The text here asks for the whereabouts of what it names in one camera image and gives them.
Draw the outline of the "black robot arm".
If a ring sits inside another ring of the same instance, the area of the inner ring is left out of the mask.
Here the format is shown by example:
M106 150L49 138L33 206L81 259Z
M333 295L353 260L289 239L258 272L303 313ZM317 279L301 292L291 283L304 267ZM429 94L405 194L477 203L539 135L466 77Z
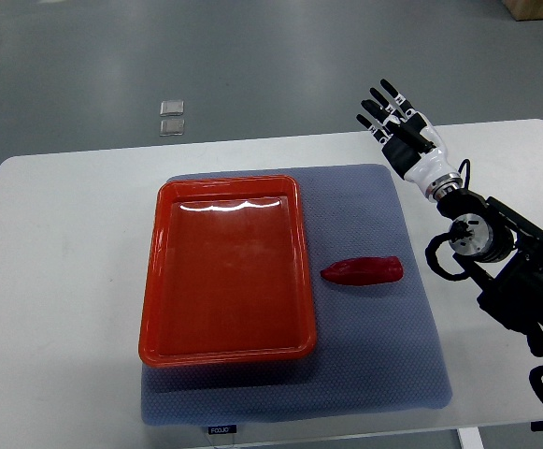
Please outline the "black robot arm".
M429 184L427 197L451 225L429 242L426 262L445 280L472 280L481 291L479 307L543 357L543 229L472 192L469 180L449 173Z

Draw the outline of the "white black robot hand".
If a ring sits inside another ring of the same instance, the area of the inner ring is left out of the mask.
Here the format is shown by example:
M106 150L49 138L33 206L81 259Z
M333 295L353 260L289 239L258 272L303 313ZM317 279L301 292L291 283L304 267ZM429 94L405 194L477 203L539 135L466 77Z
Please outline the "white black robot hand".
M463 187L460 172L448 161L448 149L427 117L386 79L361 102L357 121L371 134L394 172L415 184L430 201Z

